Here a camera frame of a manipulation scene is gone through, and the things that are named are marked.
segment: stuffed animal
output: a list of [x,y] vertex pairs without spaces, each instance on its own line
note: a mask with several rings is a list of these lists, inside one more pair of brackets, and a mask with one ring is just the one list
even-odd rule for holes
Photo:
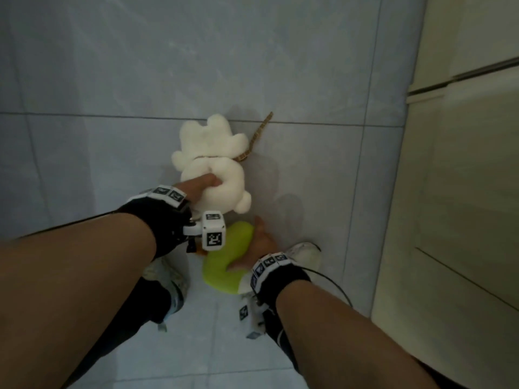
[[272,118],[272,112],[254,134],[251,142],[245,134],[233,135],[229,122],[222,115],[212,115],[207,126],[198,121],[186,121],[180,129],[181,151],[171,156],[173,165],[182,172],[182,182],[206,173],[214,173],[222,184],[204,191],[200,201],[191,209],[196,219],[206,210],[231,210],[239,214],[249,211],[252,198],[245,190],[245,176],[239,164],[252,151],[252,146],[265,125]]

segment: black pants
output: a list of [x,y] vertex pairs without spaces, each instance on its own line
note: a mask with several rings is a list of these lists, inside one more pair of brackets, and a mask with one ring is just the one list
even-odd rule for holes
[[[110,322],[106,330],[101,334],[91,350],[83,358],[79,366],[70,375],[63,387],[67,387],[79,378],[81,378],[95,362],[101,357],[108,355],[116,347],[124,343],[129,338],[135,335],[140,327],[152,321],[159,324],[164,319],[166,313],[171,306],[171,296],[157,281],[147,281],[140,278],[132,292],[123,303],[114,319]],[[263,314],[265,318],[265,327],[269,337],[276,342],[276,344],[287,355],[294,369],[299,372],[297,361],[295,360],[292,347],[290,346],[287,334],[283,330],[281,320],[266,311]],[[461,388],[462,386],[454,383],[429,366],[418,361],[420,365],[429,373],[441,388]]]

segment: tile floor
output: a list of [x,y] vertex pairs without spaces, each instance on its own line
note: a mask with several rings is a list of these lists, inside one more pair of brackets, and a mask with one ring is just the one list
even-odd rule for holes
[[[0,0],[0,238],[118,207],[174,183],[185,119],[251,135],[251,212],[369,316],[425,0]],[[302,388],[237,300],[191,278],[169,331],[145,325],[76,387]]]

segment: hand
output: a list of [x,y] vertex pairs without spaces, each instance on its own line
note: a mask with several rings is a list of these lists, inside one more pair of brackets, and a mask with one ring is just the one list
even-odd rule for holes
[[267,254],[278,253],[279,247],[274,238],[265,231],[265,223],[261,217],[254,219],[254,235],[249,244],[249,249],[241,257],[231,262],[227,271],[250,270],[260,258]]
[[208,187],[218,187],[222,184],[222,181],[218,179],[212,173],[207,173],[203,176],[196,177],[191,180],[186,180],[175,184],[179,190],[184,192],[187,196],[186,199],[191,203],[197,203],[202,198],[202,193]]

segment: plush toy ear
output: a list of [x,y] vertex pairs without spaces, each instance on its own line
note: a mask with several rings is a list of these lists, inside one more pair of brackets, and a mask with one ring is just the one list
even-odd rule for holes
[[183,172],[187,166],[187,158],[182,151],[176,151],[171,155],[171,162],[179,172]]

